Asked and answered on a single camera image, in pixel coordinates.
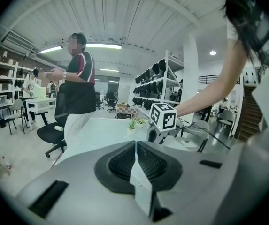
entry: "gray chair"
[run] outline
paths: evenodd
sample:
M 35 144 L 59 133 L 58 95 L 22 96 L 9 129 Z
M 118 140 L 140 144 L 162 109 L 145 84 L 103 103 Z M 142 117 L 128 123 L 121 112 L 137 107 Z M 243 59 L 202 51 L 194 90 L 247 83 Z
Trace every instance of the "gray chair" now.
M 183 132 L 189 133 L 189 134 L 193 134 L 195 136 L 198 136 L 202 139 L 202 144 L 199 147 L 197 152 L 202 152 L 208 139 L 209 139 L 209 134 L 208 132 L 206 132 L 205 130 L 202 129 L 206 129 L 207 131 L 209 131 L 209 124 L 205 121 L 201 121 L 198 120 L 194 123 L 194 126 L 190 126 L 188 128 L 184 128 L 181 130 L 181 136 L 183 135 Z
M 218 112 L 219 112 L 219 109 L 216 108 L 211 112 L 210 116 L 212 117 L 213 115 L 215 115 L 215 117 L 216 117 Z
M 13 122 L 13 125 L 14 125 L 15 129 L 17 129 L 16 126 L 15 126 L 15 123 L 14 123 L 14 120 L 17 119 L 17 118 L 22 119 L 22 127 L 23 127 L 23 118 L 24 118 L 26 127 L 28 128 L 26 118 L 23 115 L 24 114 L 23 113 L 23 101 L 21 99 L 17 99 L 13 103 L 13 105 L 7 109 L 7 113 L 8 113 L 8 117 L 6 118 L 6 120 L 8 121 L 9 130 L 10 130 L 11 135 L 12 135 L 12 132 L 11 132 L 11 127 L 10 127 L 10 121 Z
M 226 128 L 224 135 L 228 137 L 235 119 L 235 115 L 233 114 L 233 112 L 225 109 L 221 114 L 218 115 L 218 118 L 219 119 L 217 121 L 217 126 L 215 128 L 215 134 L 217 133 L 218 130 L 222 131 L 222 129 L 224 130 Z

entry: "green plant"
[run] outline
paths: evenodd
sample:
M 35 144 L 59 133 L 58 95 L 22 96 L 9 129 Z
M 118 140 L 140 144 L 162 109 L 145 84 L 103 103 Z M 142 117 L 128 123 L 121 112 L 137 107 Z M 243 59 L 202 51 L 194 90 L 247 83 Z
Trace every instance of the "green plant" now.
M 145 124 L 146 122 L 145 122 L 145 119 L 137 119 L 137 123 L 138 124 Z
M 136 118 L 133 118 L 133 119 L 131 118 L 130 122 L 129 122 L 128 129 L 129 130 L 134 130 L 135 126 L 136 126 L 136 123 L 137 123 L 137 119 Z

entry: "air conditioner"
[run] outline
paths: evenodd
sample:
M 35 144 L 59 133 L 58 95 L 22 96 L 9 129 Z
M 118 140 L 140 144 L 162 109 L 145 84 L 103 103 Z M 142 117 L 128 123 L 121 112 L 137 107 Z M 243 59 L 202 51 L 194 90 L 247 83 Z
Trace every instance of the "air conditioner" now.
M 9 32 L 4 38 L 3 45 L 24 54 L 36 52 L 36 48 L 31 42 L 12 32 Z

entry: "black and red shirt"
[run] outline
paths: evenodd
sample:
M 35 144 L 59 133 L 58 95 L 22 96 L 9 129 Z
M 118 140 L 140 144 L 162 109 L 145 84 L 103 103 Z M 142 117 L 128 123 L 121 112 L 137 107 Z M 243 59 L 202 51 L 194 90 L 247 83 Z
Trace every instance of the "black and red shirt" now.
M 96 110 L 95 67 L 89 52 L 80 53 L 72 58 L 67 72 L 77 73 L 85 82 L 65 81 L 60 91 L 65 94 L 67 113 L 84 114 Z
M 83 80 L 95 84 L 94 59 L 89 52 L 74 56 L 68 65 L 67 72 L 77 73 Z

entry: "black cable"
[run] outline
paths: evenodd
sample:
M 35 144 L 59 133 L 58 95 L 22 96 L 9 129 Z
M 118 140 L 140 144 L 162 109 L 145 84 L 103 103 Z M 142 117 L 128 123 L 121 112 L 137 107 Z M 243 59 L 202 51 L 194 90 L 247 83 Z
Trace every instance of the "black cable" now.
M 186 122 L 186 123 L 189 123 L 181 118 L 178 118 L 181 122 Z M 224 147 L 226 147 L 227 149 L 230 149 L 230 147 L 226 146 L 220 139 L 218 139 L 215 135 L 213 135 L 210 131 L 208 131 L 206 128 L 201 128 L 197 125 L 195 125 L 195 123 L 192 123 L 190 126 L 188 127 L 185 127 L 185 128 L 189 128 L 189 127 L 193 127 L 193 128 L 197 128 L 197 129 L 201 129 L 203 131 L 206 131 L 208 134 L 210 134 L 213 138 L 215 138 L 217 141 L 219 141 Z

